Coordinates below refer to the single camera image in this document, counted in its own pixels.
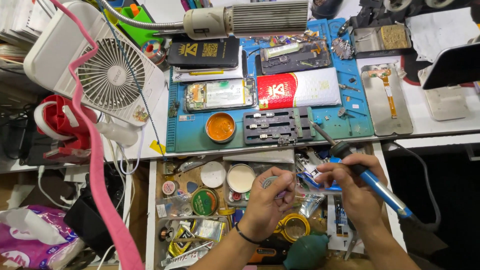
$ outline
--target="black bracelet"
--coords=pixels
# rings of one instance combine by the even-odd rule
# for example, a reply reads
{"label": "black bracelet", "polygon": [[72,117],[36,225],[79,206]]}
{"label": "black bracelet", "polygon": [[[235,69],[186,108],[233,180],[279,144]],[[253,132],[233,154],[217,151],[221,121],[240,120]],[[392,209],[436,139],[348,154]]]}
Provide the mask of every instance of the black bracelet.
{"label": "black bracelet", "polygon": [[255,244],[255,245],[260,245],[262,242],[256,242],[256,241],[253,241],[252,239],[246,237],[239,229],[239,224],[237,222],[237,224],[235,224],[235,229],[237,229],[237,232],[240,234],[241,237],[243,237],[243,239],[247,240],[248,242],[252,243],[252,244]]}

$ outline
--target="fan grille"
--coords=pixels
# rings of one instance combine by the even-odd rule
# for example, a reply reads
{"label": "fan grille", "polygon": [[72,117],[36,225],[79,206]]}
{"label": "fan grille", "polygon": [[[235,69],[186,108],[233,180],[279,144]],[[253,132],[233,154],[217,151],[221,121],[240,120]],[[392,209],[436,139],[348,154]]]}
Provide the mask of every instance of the fan grille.
{"label": "fan grille", "polygon": [[[132,105],[140,96],[135,80],[125,57],[114,38],[96,42],[97,54],[78,68],[78,77],[84,87],[85,97],[90,102],[107,110],[120,110]],[[145,69],[142,58],[126,42],[120,41],[137,78],[140,89],[145,84]],[[82,55],[91,51],[88,46]]]}

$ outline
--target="hand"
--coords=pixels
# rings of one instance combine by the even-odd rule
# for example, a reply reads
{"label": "hand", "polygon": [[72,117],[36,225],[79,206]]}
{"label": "hand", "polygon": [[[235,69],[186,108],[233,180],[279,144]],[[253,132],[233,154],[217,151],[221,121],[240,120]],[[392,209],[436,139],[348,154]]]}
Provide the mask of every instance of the hand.
{"label": "hand", "polygon": [[[270,176],[278,176],[266,189],[263,182]],[[260,242],[272,235],[283,211],[290,209],[295,197],[295,177],[292,172],[272,167],[259,175],[252,184],[247,210],[238,226],[248,238]],[[282,199],[275,199],[278,193],[286,190]]]}
{"label": "hand", "polygon": [[317,183],[325,183],[326,187],[330,187],[333,180],[336,180],[337,184],[342,188],[342,201],[345,212],[359,232],[383,225],[381,220],[382,198],[346,166],[353,164],[367,166],[378,180],[387,186],[387,178],[377,157],[351,154],[344,158],[342,162],[319,165],[317,170],[322,172],[322,174],[315,181]]}

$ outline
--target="red tape dispenser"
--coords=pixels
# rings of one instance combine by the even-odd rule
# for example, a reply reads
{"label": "red tape dispenser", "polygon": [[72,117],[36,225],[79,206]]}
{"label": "red tape dispenser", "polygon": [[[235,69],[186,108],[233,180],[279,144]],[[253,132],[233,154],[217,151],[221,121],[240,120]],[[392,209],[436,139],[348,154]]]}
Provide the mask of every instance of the red tape dispenser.
{"label": "red tape dispenser", "polygon": [[[87,117],[96,123],[93,110],[81,106]],[[53,139],[58,146],[44,153],[43,158],[57,162],[86,164],[90,161],[90,135],[82,118],[73,110],[68,98],[52,95],[44,99],[34,113],[37,130]]]}

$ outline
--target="pink tissue package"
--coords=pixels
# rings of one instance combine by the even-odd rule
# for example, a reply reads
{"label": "pink tissue package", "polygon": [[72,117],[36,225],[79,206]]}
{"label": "pink tissue package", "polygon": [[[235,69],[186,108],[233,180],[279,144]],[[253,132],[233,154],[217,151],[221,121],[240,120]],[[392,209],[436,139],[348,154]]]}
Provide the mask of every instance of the pink tissue package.
{"label": "pink tissue package", "polygon": [[75,255],[73,250],[83,246],[64,216],[62,210],[43,206],[0,212],[0,255],[23,267],[62,269]]}

